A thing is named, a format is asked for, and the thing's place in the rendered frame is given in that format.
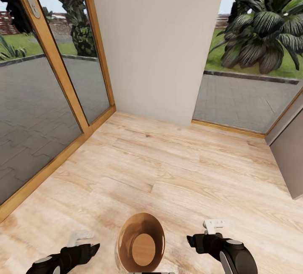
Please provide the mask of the trash can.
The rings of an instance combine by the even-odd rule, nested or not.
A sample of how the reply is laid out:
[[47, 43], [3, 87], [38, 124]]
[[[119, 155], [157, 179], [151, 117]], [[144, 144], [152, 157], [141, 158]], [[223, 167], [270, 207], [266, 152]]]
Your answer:
[[120, 230], [117, 252], [127, 272], [154, 272], [165, 253], [165, 233], [160, 221], [147, 212], [130, 216]]

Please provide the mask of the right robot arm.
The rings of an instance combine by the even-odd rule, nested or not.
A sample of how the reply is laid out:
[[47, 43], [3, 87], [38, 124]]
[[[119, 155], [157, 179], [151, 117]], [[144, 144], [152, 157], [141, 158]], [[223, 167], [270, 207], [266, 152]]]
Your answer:
[[223, 219], [206, 219], [203, 226], [207, 229], [203, 234], [186, 236], [191, 248], [195, 247], [199, 254], [209, 253], [220, 261], [225, 274], [258, 274], [256, 262], [242, 242], [215, 233], [214, 228], [225, 227]]

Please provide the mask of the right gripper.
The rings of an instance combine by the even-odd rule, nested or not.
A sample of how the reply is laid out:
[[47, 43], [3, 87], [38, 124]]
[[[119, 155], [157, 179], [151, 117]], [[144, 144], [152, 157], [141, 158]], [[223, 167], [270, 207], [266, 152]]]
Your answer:
[[191, 248], [196, 248], [197, 253], [209, 253], [214, 257], [212, 252], [212, 243], [215, 239], [223, 238], [222, 234], [216, 232], [215, 234], [195, 234], [193, 237], [186, 236]]

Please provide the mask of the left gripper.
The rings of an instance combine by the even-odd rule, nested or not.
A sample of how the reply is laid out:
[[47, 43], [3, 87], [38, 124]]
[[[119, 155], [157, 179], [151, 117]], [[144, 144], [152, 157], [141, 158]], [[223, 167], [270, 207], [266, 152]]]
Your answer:
[[64, 247], [60, 250], [60, 253], [67, 253], [70, 256], [70, 268], [67, 271], [71, 271], [77, 265], [87, 264], [91, 257], [96, 255], [97, 250], [100, 247], [100, 243], [91, 246], [91, 244], [83, 244], [75, 247]]

